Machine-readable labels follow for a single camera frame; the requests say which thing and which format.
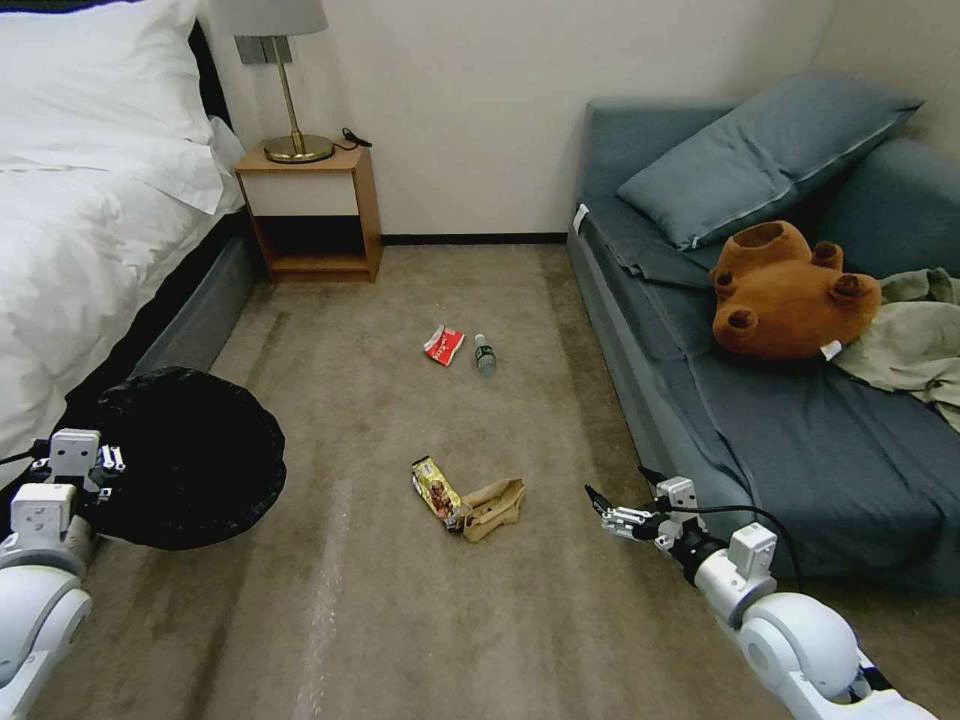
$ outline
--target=black cable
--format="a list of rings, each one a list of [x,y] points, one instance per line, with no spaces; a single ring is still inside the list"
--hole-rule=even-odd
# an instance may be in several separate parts
[[[356,150],[358,147],[373,147],[373,143],[369,140],[364,140],[362,137],[359,137],[353,130],[350,128],[343,128],[341,130],[343,133],[343,139],[349,142],[352,142],[353,145],[346,147],[340,143],[333,143],[334,147],[338,147],[341,150]]]
[[[717,505],[716,507],[709,508],[689,508],[689,507],[677,507],[676,505],[668,505],[663,503],[658,506],[661,509],[672,510],[673,512],[688,512],[694,515],[710,515],[711,513],[721,513],[721,512],[752,512],[757,515],[762,515],[767,518],[771,523],[777,526],[777,530],[780,531],[780,534],[783,536],[783,541],[787,546],[787,553],[790,555],[790,562],[793,565],[793,574],[797,581],[797,592],[803,592],[803,574],[800,572],[800,563],[797,561],[797,551],[793,545],[793,538],[790,536],[790,533],[787,532],[787,529],[783,526],[783,523],[777,520],[777,516],[771,512],[767,512],[753,505]]]
[[[27,458],[32,457],[32,451],[27,450],[26,452],[17,453],[16,455],[11,455],[10,457],[0,459],[0,465],[6,465],[7,463],[16,462],[17,460],[26,460]]]
[[[37,439],[33,441],[33,445],[29,450],[25,450],[22,453],[17,453],[16,455],[11,455],[10,457],[0,458],[0,465],[6,465],[7,463],[16,462],[17,460],[27,460],[29,458],[38,458],[46,457],[47,453],[50,451],[50,441],[44,439]]]

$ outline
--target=beige carpet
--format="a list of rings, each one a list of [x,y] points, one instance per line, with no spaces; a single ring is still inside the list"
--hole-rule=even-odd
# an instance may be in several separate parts
[[[439,323],[485,332],[496,376],[469,346],[427,360]],[[389,248],[375,285],[260,288],[215,372],[277,415],[283,495],[220,546],[103,545],[35,720],[786,717],[677,569],[599,528],[585,482],[645,496],[563,247]],[[409,483],[427,453],[464,492],[525,478],[520,523],[445,534]],[[813,590],[960,717],[960,602]]]

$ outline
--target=snack wrapper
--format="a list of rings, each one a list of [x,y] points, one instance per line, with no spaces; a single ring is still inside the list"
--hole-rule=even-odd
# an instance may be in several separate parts
[[[440,468],[427,455],[413,463],[413,488],[443,521],[447,530],[455,532],[463,527],[465,507],[457,491],[440,472]]]
[[[463,333],[441,325],[423,344],[423,351],[444,367],[449,367],[461,345],[463,345]]]

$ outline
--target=black trash bag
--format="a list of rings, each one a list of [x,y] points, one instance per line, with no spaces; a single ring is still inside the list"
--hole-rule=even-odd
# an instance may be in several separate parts
[[[164,368],[106,390],[93,423],[126,470],[79,514],[99,533],[163,550],[239,535],[283,489],[284,437],[247,390]]]

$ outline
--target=baseboard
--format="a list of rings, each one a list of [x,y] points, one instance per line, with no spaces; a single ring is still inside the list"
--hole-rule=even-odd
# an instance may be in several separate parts
[[[384,235],[384,245],[552,245],[566,242],[565,233],[450,233]]]

